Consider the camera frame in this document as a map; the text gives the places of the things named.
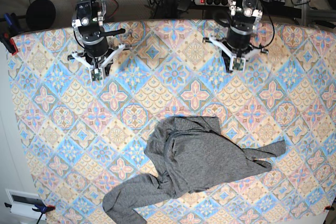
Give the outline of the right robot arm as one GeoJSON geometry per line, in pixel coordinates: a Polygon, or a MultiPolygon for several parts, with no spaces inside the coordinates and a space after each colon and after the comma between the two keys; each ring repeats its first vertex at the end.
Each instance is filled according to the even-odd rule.
{"type": "Polygon", "coordinates": [[[107,38],[124,34],[125,29],[105,31],[106,12],[106,0],[76,0],[71,20],[75,40],[83,51],[72,52],[68,60],[76,60],[85,66],[92,82],[104,80],[116,56],[127,48],[124,44],[109,45],[107,38]]]}

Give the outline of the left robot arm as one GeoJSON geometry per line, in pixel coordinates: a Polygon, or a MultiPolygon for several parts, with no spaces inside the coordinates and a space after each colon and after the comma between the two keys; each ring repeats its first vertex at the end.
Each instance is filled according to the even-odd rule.
{"type": "Polygon", "coordinates": [[[214,21],[227,27],[226,37],[204,37],[203,42],[211,43],[221,50],[227,73],[243,72],[250,58],[259,53],[267,54],[268,45],[254,46],[252,36],[256,35],[257,25],[262,18],[263,9],[258,0],[227,0],[228,11],[216,11],[214,21]]]}

